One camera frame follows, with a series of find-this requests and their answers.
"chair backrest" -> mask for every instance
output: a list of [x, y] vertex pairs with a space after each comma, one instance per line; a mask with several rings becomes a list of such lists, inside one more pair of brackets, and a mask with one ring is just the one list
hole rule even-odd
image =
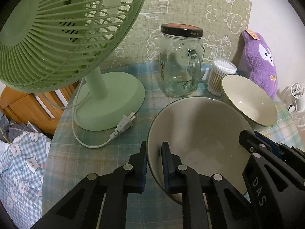
[[[69, 101], [78, 83], [60, 89], [66, 101]], [[63, 106], [55, 91], [45, 93], [54, 104]], [[0, 96], [2, 112], [17, 123], [31, 121], [42, 131], [54, 134], [63, 111], [48, 103], [42, 94], [29, 94], [5, 87]]]

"wall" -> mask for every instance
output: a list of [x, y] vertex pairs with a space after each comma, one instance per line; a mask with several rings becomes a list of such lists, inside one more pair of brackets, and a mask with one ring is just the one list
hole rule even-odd
[[[268, 43], [277, 67], [279, 94], [294, 82], [305, 82], [305, 26], [287, 0], [250, 0], [249, 29]], [[0, 92], [4, 89], [0, 83]]]

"ceramic bowl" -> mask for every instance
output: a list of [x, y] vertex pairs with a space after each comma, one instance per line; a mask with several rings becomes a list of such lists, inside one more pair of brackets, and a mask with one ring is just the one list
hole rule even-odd
[[278, 119], [275, 105], [267, 93], [251, 80], [239, 75], [222, 79], [223, 101], [239, 111], [254, 130], [272, 127]]
[[[222, 174], [242, 194], [246, 186], [242, 172], [250, 154], [239, 144], [242, 130], [250, 130], [246, 119], [229, 105], [205, 98], [188, 97], [165, 107], [154, 119], [147, 139], [150, 171], [164, 190], [161, 144], [169, 143], [172, 154], [199, 174]], [[170, 196], [178, 203], [181, 194]]]

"blue checkered blanket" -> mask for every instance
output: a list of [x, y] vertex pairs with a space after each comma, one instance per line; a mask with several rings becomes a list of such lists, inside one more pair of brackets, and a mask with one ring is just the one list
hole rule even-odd
[[26, 132], [11, 144], [0, 143], [0, 200], [19, 229], [42, 216], [42, 181], [51, 140]]

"checkered fabric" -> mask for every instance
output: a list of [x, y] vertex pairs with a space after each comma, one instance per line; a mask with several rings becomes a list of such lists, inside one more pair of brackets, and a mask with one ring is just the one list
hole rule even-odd
[[42, 180], [50, 139], [28, 132], [14, 139], [0, 157], [0, 200], [19, 229], [42, 216]]
[[[137, 112], [133, 127], [121, 134], [107, 146], [89, 149], [81, 146], [72, 133], [72, 111], [65, 110], [56, 129], [42, 189], [42, 211], [46, 213], [87, 174], [108, 174], [128, 162], [129, 157], [140, 150], [142, 140], [147, 140], [148, 130], [155, 116], [177, 98], [166, 97], [160, 90], [158, 64], [128, 65], [112, 71], [127, 72], [137, 77], [144, 85], [146, 96]], [[193, 96], [211, 95], [204, 84], [199, 84]], [[277, 97], [275, 105], [279, 114], [277, 124], [262, 133], [271, 140], [301, 148], [302, 142], [292, 118]], [[99, 145], [109, 139], [113, 129], [86, 131], [78, 126], [76, 133], [86, 144]], [[143, 194], [128, 195], [126, 228], [179, 229], [182, 228], [182, 207], [172, 201], [157, 185], [147, 170], [146, 188]]]

